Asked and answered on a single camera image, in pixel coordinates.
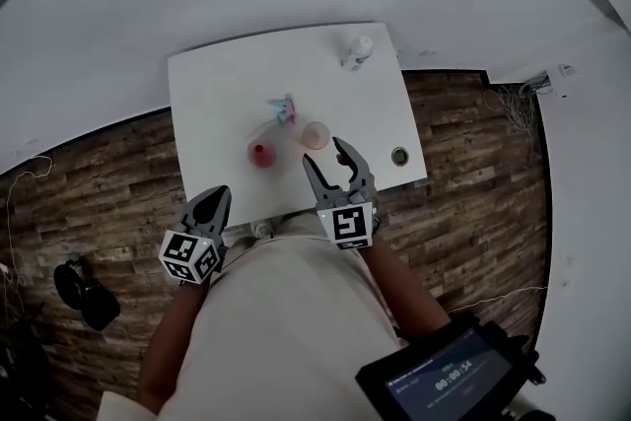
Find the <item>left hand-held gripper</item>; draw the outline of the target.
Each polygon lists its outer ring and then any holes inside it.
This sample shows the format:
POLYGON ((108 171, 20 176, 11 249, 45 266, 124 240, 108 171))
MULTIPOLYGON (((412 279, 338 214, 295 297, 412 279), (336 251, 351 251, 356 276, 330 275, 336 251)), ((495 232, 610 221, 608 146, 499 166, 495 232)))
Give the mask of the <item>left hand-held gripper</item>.
POLYGON ((222 239, 216 243, 210 237, 223 233, 231 204, 232 192, 224 184, 203 191, 186 204, 179 220, 182 232, 166 231, 159 252, 171 277, 202 284, 212 273, 221 271, 227 249, 222 239))

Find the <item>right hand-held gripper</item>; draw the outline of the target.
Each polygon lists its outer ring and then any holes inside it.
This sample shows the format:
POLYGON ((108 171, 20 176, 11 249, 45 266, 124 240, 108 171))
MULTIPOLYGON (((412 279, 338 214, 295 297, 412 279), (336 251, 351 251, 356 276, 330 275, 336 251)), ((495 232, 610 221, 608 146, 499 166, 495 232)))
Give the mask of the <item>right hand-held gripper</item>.
POLYGON ((352 172, 349 192, 329 184, 316 162, 305 154, 302 163, 315 195, 317 215, 329 240, 340 249, 372 246, 381 221, 369 193, 373 188, 370 167, 351 144, 336 136, 332 140, 338 162, 352 172))

